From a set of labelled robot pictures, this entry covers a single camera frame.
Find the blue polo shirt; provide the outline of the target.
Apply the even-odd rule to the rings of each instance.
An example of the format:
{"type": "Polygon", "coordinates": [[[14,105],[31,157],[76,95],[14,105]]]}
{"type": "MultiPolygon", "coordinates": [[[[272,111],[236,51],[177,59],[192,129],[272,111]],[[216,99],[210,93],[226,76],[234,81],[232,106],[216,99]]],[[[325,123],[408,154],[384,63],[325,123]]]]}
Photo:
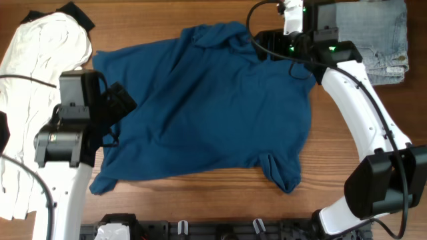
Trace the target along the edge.
{"type": "Polygon", "coordinates": [[[301,64],[258,59],[238,22],[198,25],[176,39],[99,51],[93,67],[137,104],[113,127],[90,191],[213,169],[260,167],[285,193],[301,181],[315,79],[301,64]]]}

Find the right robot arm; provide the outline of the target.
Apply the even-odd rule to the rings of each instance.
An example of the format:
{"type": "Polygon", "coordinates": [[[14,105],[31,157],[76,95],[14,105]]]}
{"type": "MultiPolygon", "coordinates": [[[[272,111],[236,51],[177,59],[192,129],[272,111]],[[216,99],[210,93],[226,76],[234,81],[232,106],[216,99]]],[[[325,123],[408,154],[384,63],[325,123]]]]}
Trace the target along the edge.
{"type": "Polygon", "coordinates": [[[284,28],[252,36],[258,57],[304,65],[338,106],[360,161],[345,182],[344,196],[312,215],[312,236],[334,239],[400,213],[394,238],[401,239],[408,212],[424,191],[426,148],[401,132],[373,89],[360,52],[339,39],[333,1],[277,1],[276,6],[284,28]]]}

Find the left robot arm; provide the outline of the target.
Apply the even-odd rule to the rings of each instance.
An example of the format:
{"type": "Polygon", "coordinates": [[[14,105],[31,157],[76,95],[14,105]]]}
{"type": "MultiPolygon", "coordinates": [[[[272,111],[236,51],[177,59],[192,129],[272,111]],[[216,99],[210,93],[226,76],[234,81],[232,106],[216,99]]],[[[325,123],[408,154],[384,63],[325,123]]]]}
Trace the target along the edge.
{"type": "Polygon", "coordinates": [[[37,176],[46,202],[37,208],[34,239],[78,239],[96,152],[112,126],[136,107],[125,88],[94,70],[59,77],[60,103],[34,139],[37,176]]]}

